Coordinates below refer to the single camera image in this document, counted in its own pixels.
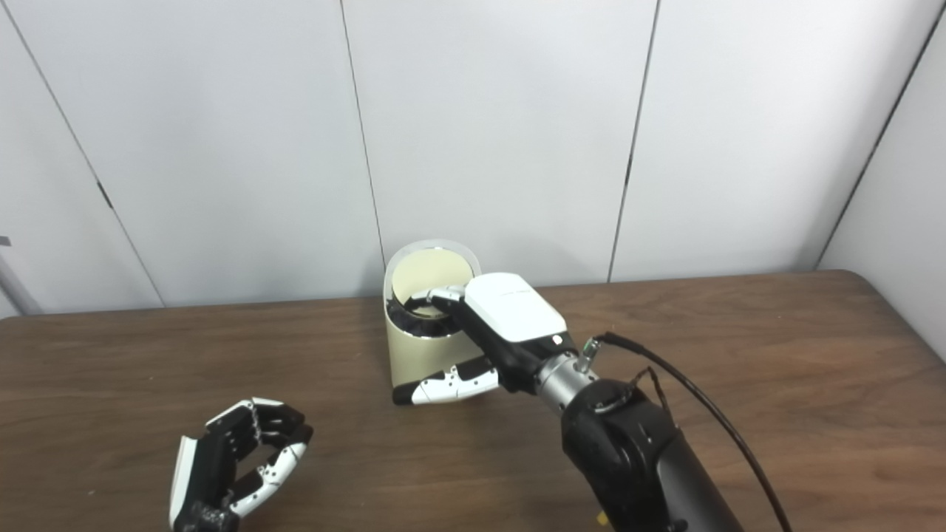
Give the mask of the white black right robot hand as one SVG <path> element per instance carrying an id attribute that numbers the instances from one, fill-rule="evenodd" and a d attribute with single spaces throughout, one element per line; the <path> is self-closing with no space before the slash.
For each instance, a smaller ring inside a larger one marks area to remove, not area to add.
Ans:
<path id="1" fill-rule="evenodd" d="M 504 388 L 541 398 L 564 413 L 595 376 L 578 370 L 565 319 L 523 277 L 487 273 L 466 285 L 413 293 L 405 309 L 434 307 L 482 350 L 477 358 L 396 385 L 392 401 L 415 406 L 465 400 Z"/>

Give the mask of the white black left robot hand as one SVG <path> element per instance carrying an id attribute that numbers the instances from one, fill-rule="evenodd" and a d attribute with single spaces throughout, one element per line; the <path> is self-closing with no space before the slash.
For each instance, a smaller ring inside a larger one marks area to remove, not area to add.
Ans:
<path id="1" fill-rule="evenodd" d="M 170 488 L 172 531 L 237 531 L 273 497 L 307 451 L 314 428 L 286 403 L 236 402 L 182 437 Z"/>

